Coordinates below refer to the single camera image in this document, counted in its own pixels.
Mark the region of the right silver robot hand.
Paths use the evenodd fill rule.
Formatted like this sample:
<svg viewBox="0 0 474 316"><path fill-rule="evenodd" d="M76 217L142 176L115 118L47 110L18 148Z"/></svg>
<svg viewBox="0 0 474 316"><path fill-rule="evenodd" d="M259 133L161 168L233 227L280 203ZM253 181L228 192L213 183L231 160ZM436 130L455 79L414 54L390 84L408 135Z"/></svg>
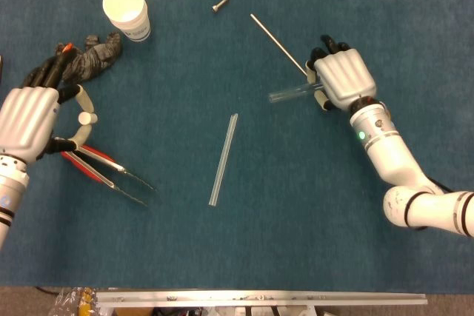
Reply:
<svg viewBox="0 0 474 316"><path fill-rule="evenodd" d="M326 48L313 48L305 63L308 83L322 86L314 92L317 104L324 111L348 111L360 98L375 97L375 81L359 52L327 34L321 40Z"/></svg>

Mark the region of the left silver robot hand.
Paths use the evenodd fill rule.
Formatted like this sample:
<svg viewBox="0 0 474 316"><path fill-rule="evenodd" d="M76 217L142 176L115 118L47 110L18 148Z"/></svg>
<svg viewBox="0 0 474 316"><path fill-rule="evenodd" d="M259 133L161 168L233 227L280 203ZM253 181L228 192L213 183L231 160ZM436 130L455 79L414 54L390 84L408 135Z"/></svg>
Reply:
<svg viewBox="0 0 474 316"><path fill-rule="evenodd" d="M32 69L20 87L12 89L1 106L1 155L31 164L45 154L70 152L88 139L97 123L93 102L78 84L60 87L62 74L77 55L67 44L58 55ZM71 98L81 107L80 127L71 138L53 136L60 106Z"/></svg>

